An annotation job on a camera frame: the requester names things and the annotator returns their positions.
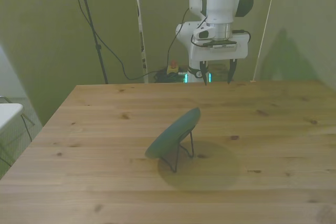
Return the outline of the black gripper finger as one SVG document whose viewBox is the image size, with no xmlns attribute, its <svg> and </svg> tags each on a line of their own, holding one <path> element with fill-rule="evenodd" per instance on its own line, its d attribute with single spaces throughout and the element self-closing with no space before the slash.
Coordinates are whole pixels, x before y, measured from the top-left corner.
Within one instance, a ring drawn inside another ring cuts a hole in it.
<svg viewBox="0 0 336 224">
<path fill-rule="evenodd" d="M 199 63 L 199 69 L 202 74 L 202 79 L 204 81 L 204 84 L 207 85 L 207 73 L 208 73 L 208 65 L 206 61 L 200 61 Z"/>
<path fill-rule="evenodd" d="M 234 73 L 236 71 L 237 67 L 237 60 L 231 59 L 229 61 L 229 71 L 228 71 L 228 77 L 227 77 L 227 83 L 230 84 L 233 80 Z"/>
</svg>

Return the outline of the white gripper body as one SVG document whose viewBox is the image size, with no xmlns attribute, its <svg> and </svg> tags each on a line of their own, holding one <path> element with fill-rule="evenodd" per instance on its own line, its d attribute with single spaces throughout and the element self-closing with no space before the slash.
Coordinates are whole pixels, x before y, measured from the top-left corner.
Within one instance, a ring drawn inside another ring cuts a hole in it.
<svg viewBox="0 0 336 224">
<path fill-rule="evenodd" d="M 248 55 L 249 33 L 233 34 L 224 41 L 211 41 L 206 47 L 191 44 L 189 58 L 195 61 L 245 59 Z"/>
</svg>

